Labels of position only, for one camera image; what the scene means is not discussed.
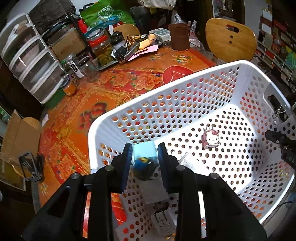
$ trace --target brown plastic bucket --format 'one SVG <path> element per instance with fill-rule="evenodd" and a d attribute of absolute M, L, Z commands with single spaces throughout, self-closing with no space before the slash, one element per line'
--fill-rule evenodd
<path fill-rule="evenodd" d="M 186 23 L 173 23 L 168 25 L 172 39 L 172 49 L 186 50 L 190 48 L 189 26 Z"/>

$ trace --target green shopping bag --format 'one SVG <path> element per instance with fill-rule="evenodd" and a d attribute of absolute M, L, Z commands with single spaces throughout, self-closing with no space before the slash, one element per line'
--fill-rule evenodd
<path fill-rule="evenodd" d="M 88 27 L 94 27 L 99 23 L 105 22 L 108 18 L 116 15 L 123 23 L 135 25 L 132 16 L 125 10 L 122 0 L 99 0 L 89 8 L 83 8 L 80 16 L 84 19 Z"/>

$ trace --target hello kitty charger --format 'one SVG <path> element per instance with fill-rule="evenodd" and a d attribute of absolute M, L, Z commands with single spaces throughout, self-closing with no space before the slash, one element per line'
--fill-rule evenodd
<path fill-rule="evenodd" d="M 204 134 L 202 135 L 202 147 L 204 149 L 216 148 L 221 143 L 219 141 L 219 131 L 212 129 L 204 129 Z"/>

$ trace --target orange tablecloth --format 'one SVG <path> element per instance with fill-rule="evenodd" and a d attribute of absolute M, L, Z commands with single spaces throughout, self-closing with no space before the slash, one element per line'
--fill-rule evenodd
<path fill-rule="evenodd" d="M 49 121 L 41 134 L 39 152 L 45 157 L 45 180 L 39 184 L 41 206 L 72 173 L 90 174 L 87 134 L 98 116 L 152 89 L 212 66 L 214 63 L 196 50 L 175 51 L 167 46 L 101 72 L 95 83 L 82 81 L 74 96 L 65 97 L 49 111 Z M 118 222 L 124 222 L 126 216 L 118 195 L 113 195 L 112 206 Z"/>

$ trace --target laundry basket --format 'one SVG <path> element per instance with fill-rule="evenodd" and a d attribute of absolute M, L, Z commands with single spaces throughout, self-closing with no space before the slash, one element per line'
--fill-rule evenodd
<path fill-rule="evenodd" d="M 286 121 L 273 118 L 271 95 L 285 106 Z M 203 149 L 201 135 L 211 125 L 219 130 L 221 145 Z M 126 142 L 164 142 L 178 160 L 187 152 L 199 174 L 218 173 L 262 223 L 294 180 L 279 145 L 264 133 L 281 131 L 293 138 L 295 126 L 291 106 L 274 83 L 252 63 L 236 61 L 168 83 L 97 118 L 89 130 L 90 167 L 94 173 L 110 164 Z M 176 216 L 177 199 L 167 200 Z M 120 241 L 164 239 L 149 220 L 132 173 L 121 201 L 127 221 L 115 229 Z"/>

